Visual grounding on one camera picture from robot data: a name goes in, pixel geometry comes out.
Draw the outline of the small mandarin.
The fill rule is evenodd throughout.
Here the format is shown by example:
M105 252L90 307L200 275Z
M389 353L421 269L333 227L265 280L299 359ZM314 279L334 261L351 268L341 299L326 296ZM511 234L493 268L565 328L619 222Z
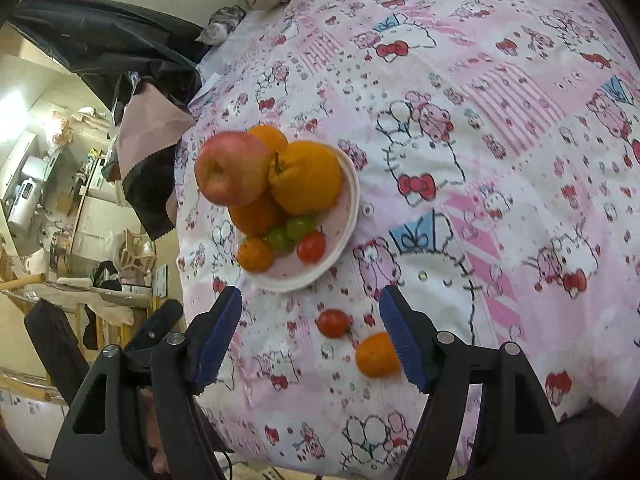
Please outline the small mandarin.
M390 335L383 332L364 340L356 350L356 365L360 373L369 378L398 374L401 365Z
M236 261L239 266L250 273L262 273L268 271L274 261L274 252L271 246L259 237L247 237L242 241Z

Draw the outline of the green fruit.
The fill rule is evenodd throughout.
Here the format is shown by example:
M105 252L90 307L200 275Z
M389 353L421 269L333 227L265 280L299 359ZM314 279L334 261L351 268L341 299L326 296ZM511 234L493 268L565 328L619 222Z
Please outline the green fruit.
M295 244L315 229L316 219L314 216L290 217L285 225L286 236Z
M296 245L294 240L288 237L284 226L271 230L266 236L266 242L277 254L289 254Z

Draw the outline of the small red tomato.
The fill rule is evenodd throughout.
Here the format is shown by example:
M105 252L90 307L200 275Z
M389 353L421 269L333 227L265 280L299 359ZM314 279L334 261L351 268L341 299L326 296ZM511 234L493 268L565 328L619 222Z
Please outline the small red tomato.
M316 326L326 338L341 338L349 332L349 316L341 310L325 310L316 319Z
M296 246L296 255L303 263L317 263L326 252L326 237L314 230L300 240Z

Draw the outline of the wooden rack furniture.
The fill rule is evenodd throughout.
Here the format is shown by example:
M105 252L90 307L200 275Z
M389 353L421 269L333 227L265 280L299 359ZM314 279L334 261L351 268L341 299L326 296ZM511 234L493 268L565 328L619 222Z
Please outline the wooden rack furniture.
M105 325L119 330L119 344L128 344L134 326L151 312L149 294L79 287L78 282L77 278L51 282L42 273L28 274L20 257L1 252L1 296L23 312L29 338L46 369L45 382L25 385L38 400L72 403L87 375L90 361L81 335L85 308L96 315L100 347L108 344Z

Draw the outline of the pink white ceramic plate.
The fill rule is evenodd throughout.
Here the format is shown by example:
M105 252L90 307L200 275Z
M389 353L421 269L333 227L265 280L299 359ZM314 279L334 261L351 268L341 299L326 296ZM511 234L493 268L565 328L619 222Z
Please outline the pink white ceramic plate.
M274 153L268 188L229 209L240 241L235 259L267 292L292 292L320 278L357 224L360 186L354 163L338 148L295 141Z

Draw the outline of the orange front left on plate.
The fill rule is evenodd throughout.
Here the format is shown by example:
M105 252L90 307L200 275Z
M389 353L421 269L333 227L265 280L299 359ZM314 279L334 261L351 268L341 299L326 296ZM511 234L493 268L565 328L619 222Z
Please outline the orange front left on plate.
M249 204L230 207L228 213L231 223L246 236L264 237L286 221L285 211L269 191Z

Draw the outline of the red apple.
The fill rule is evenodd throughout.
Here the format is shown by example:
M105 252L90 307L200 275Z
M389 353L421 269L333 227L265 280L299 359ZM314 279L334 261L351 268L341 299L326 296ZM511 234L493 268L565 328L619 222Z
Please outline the red apple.
M249 204L267 189L271 159L267 145L248 132L217 133L195 159L198 190L215 205Z

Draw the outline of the large bumpy orange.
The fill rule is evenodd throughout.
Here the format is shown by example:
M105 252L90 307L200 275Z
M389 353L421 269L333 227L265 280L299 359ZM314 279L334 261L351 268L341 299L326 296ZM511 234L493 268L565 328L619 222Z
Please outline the large bumpy orange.
M337 156L314 141L292 142L277 151L268 179L272 197L292 216L329 209L342 189Z

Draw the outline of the orange at plate back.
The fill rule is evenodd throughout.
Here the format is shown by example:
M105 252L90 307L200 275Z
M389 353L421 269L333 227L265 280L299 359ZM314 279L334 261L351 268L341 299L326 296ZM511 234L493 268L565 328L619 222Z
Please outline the orange at plate back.
M247 130L249 134L261 140L272 152L284 150L288 146L288 139L276 127L270 125L258 125Z

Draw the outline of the pink kitty print bedsheet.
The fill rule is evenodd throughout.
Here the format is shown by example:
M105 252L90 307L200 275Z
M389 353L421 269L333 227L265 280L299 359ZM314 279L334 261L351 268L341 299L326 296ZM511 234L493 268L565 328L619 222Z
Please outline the pink kitty print bedsheet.
M639 70L598 0L291 0L251 13L203 64L175 170L186 316L227 285L243 312L198 399L249 460L390 478L425 396L355 351L397 285L434 324L526 352L554 416L630 413L639 381ZM194 162L222 130L271 124L342 150L358 223L290 294L235 262ZM349 316L336 339L325 310Z

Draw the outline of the black jacket on bed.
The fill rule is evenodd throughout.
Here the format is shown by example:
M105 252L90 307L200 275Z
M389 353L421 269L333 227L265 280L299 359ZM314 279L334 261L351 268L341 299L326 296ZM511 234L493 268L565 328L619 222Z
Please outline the black jacket on bed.
M198 63L209 47L198 41L201 27L182 18L107 0L23 0L9 24L113 112L143 81L177 105L202 85Z

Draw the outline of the grey striped cloth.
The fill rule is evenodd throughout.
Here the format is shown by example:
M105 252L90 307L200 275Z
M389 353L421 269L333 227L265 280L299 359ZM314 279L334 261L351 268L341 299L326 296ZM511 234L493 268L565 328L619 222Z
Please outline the grey striped cloth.
M246 12L240 6L223 6L212 14L196 40L206 46L219 47L235 31L245 15Z

